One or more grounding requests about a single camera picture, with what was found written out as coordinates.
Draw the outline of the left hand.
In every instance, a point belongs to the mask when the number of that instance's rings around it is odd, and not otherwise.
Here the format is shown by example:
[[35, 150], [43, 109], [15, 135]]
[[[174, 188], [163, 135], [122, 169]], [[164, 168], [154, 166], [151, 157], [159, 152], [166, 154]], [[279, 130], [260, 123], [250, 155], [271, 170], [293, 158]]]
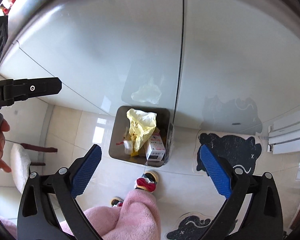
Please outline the left hand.
[[5, 136], [4, 132], [9, 132], [10, 126], [8, 122], [3, 119], [0, 126], [0, 169], [3, 170], [6, 173], [11, 173], [11, 168], [3, 161], [2, 156], [4, 154], [4, 146], [5, 146]]

